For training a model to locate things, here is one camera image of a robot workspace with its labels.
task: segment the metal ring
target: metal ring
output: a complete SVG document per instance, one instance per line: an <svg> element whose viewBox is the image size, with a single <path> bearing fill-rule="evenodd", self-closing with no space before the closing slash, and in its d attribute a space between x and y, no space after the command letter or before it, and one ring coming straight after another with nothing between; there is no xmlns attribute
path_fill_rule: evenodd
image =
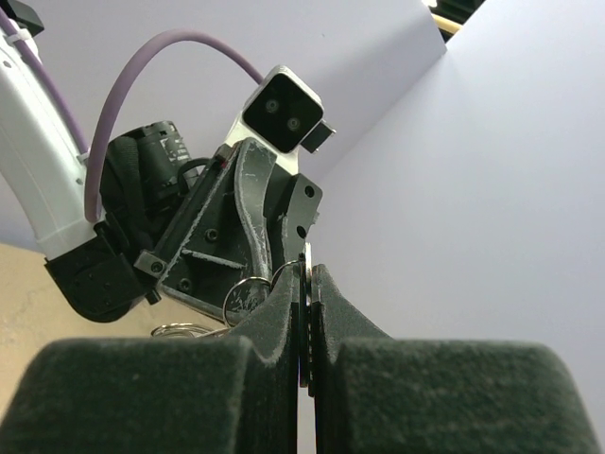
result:
<svg viewBox="0 0 605 454"><path fill-rule="evenodd" d="M211 329L194 323L171 323L158 326L151 331L153 338L206 338L220 336L227 328Z"/></svg>
<svg viewBox="0 0 605 454"><path fill-rule="evenodd" d="M311 244L305 243L301 253L303 265L301 280L301 300L299 302L299 379L301 388L309 387L312 381L312 340L311 340L311 286L313 280L313 263L311 262Z"/></svg>
<svg viewBox="0 0 605 454"><path fill-rule="evenodd" d="M300 265L301 261L300 260L290 260L289 262L285 262L280 268L277 269L276 272L273 273L273 277L271 278L271 287L269 288L269 291L273 291L273 289L275 288L277 279L278 279L278 277L280 277L280 274L282 273L284 268L289 265L294 265L295 263L298 263Z"/></svg>
<svg viewBox="0 0 605 454"><path fill-rule="evenodd" d="M258 277L258 276L251 276L251 277L247 277L245 279L242 279L237 284L235 284L233 287L231 287L229 289L229 291L227 292L227 294L225 295L225 300L223 301L223 322L225 323L225 326L227 326L228 328L234 327L234 325L230 324L229 321L227 320L227 303L229 303L229 297L232 295L232 293L238 287L243 286L244 284L246 284L249 281L260 282L263 285L268 286L269 288L271 288L271 281L269 281L268 279L265 279L264 277Z"/></svg>

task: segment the cable tie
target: cable tie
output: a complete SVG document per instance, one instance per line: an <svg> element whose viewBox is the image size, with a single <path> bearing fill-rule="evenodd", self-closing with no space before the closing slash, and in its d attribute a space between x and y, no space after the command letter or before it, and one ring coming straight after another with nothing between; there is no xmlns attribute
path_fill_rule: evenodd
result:
<svg viewBox="0 0 605 454"><path fill-rule="evenodd" d="M31 40L32 36L27 28L19 28L14 35L7 36L7 43L13 45L17 41Z"/></svg>
<svg viewBox="0 0 605 454"><path fill-rule="evenodd" d="M91 149L88 148L88 151L86 151L85 153L79 154L78 155L78 161L81 164L87 164L88 162L88 157L91 155Z"/></svg>

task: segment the table surface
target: table surface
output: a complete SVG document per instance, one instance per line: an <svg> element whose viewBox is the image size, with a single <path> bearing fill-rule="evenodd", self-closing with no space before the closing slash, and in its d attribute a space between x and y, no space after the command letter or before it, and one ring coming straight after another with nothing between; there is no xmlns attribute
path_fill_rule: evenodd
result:
<svg viewBox="0 0 605 454"><path fill-rule="evenodd" d="M0 414L4 414L27 364L51 341L74 337L138 337L166 323L221 327L176 301L142 302L115 323L93 323L65 301L39 253L0 244Z"/></svg>

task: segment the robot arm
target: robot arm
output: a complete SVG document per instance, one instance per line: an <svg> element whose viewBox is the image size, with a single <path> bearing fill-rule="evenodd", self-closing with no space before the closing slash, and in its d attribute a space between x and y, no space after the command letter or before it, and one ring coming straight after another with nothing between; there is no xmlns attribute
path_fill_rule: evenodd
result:
<svg viewBox="0 0 605 454"><path fill-rule="evenodd" d="M0 172L78 314L111 322L144 297L158 302L161 290L220 318L235 283L268 278L301 252L321 191L298 173L298 148L314 152L334 131L320 98L289 69L278 66L260 80L201 174L169 121L112 140L101 163L104 216L90 222L82 146L7 35L0 42ZM178 33L166 35L177 42ZM125 68L118 81L140 69ZM117 92L125 95L123 87ZM250 312L264 299L256 293L233 297Z"/></svg>
<svg viewBox="0 0 605 454"><path fill-rule="evenodd" d="M7 33L0 33L0 172L41 251L54 259L95 236L82 204L86 167L44 88ZM26 45L37 56L33 39Z"/></svg>

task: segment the white backdrop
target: white backdrop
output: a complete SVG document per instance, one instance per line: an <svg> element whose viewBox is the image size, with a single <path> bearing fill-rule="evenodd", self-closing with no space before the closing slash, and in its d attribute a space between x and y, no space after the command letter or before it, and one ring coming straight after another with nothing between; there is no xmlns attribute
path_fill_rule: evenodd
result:
<svg viewBox="0 0 605 454"><path fill-rule="evenodd" d="M92 139L98 114L130 56L161 31L191 27L244 54L260 71L290 66L322 98L338 135L302 168L318 177L444 52L420 0L27 0L46 31L41 58ZM254 89L215 50L176 44L135 83L114 132L171 119L196 156L214 153ZM0 179L0 241L35 248L16 199Z"/></svg>
<svg viewBox="0 0 605 454"><path fill-rule="evenodd" d="M394 337L552 347L601 440L603 17L600 0L489 0L325 177L312 231Z"/></svg>

